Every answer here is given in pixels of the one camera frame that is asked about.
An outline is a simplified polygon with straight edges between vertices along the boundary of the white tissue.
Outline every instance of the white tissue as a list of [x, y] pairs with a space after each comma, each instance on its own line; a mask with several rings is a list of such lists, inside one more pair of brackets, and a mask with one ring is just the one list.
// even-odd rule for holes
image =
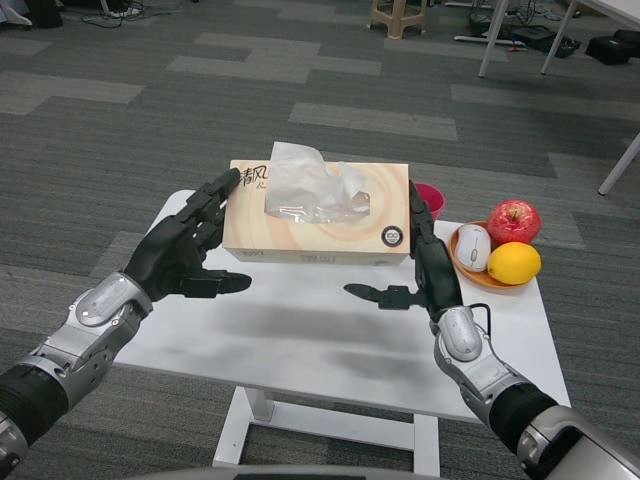
[[274, 142], [265, 199], [268, 215], [299, 223], [338, 223], [369, 215], [366, 177], [340, 162], [341, 176], [327, 172], [318, 150]]

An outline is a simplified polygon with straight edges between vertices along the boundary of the white computer mouse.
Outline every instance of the white computer mouse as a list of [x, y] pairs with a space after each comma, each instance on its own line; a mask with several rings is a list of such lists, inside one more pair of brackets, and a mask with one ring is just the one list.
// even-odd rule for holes
[[487, 268], [491, 255], [491, 237], [480, 225], [463, 225], [458, 230], [456, 258], [470, 272], [481, 272]]

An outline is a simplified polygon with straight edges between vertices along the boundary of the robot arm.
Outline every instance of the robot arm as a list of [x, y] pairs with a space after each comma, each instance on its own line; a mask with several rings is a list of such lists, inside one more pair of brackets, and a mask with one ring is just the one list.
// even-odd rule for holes
[[214, 298], [249, 287], [246, 275], [202, 268], [206, 252], [222, 241], [224, 203], [239, 181], [233, 169], [204, 184], [185, 208], [145, 236], [123, 272], [78, 297], [64, 324], [0, 376], [0, 479], [102, 382], [153, 302], [176, 293]]
[[431, 212], [413, 184], [410, 195], [418, 292], [411, 294], [401, 286], [381, 292], [354, 284], [345, 289], [380, 308], [427, 309], [437, 365], [459, 385], [467, 406], [517, 455], [532, 479], [640, 479], [640, 460], [572, 409], [559, 406], [496, 355], [490, 320], [485, 330], [474, 321], [473, 307], [480, 305], [464, 306], [447, 248], [435, 236]]

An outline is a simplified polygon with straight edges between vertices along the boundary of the white table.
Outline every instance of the white table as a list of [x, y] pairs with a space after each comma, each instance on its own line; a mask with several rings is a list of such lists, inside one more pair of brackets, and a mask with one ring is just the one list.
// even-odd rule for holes
[[[576, 8], [579, 3], [591, 6], [602, 14], [607, 15], [608, 17], [624, 25], [627, 25], [634, 30], [640, 29], [640, 0], [572, 0], [569, 8], [567, 9], [567, 14], [562, 19], [560, 29], [556, 34], [556, 38], [551, 47], [551, 51], [547, 55], [547, 59], [544, 62], [542, 70], [540, 71], [542, 75], [546, 74], [547, 68], [549, 68], [551, 61], [555, 57], [556, 51], [560, 46], [560, 42], [564, 37], [567, 25], [569, 24], [569, 20], [571, 20], [573, 14], [576, 12]], [[485, 74], [487, 73], [487, 67], [489, 66], [489, 60], [491, 59], [491, 53], [493, 52], [493, 48], [495, 47], [498, 33], [500, 32], [500, 27], [502, 26], [502, 22], [504, 21], [504, 15], [507, 11], [508, 5], [509, 0], [499, 0], [493, 18], [491, 19], [491, 26], [489, 27], [488, 37], [489, 44], [487, 45], [487, 49], [484, 52], [484, 58], [482, 59], [482, 65], [480, 65], [480, 72], [478, 73], [478, 76], [480, 78], [484, 78]], [[616, 166], [613, 168], [613, 170], [611, 170], [605, 181], [598, 189], [598, 193], [600, 195], [606, 195], [607, 193], [609, 193], [609, 190], [611, 190], [618, 178], [620, 178], [622, 172], [625, 171], [631, 161], [639, 153], [640, 134], [638, 134], [635, 141], [631, 143], [622, 158], [620, 158]]]
[[[156, 222], [190, 194], [174, 193]], [[448, 240], [457, 226], [437, 222], [436, 233]], [[239, 463], [249, 425], [258, 424], [414, 451], [415, 471], [439, 476], [437, 417], [477, 419], [435, 364], [426, 311], [379, 310], [343, 290], [352, 282], [414, 288], [411, 260], [396, 267], [252, 264], [219, 248], [204, 265], [249, 274], [253, 284], [214, 300], [158, 302], [117, 363], [239, 386], [214, 464]], [[568, 406], [536, 281], [501, 293], [460, 281], [467, 303], [491, 305], [496, 352]], [[414, 424], [273, 402], [271, 392], [409, 412]]]

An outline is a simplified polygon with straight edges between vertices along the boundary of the lemon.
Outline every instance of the lemon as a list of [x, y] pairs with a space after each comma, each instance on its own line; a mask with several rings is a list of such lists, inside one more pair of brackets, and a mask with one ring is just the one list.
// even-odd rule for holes
[[521, 285], [542, 268], [540, 254], [526, 243], [509, 242], [496, 248], [489, 257], [489, 275], [508, 285]]

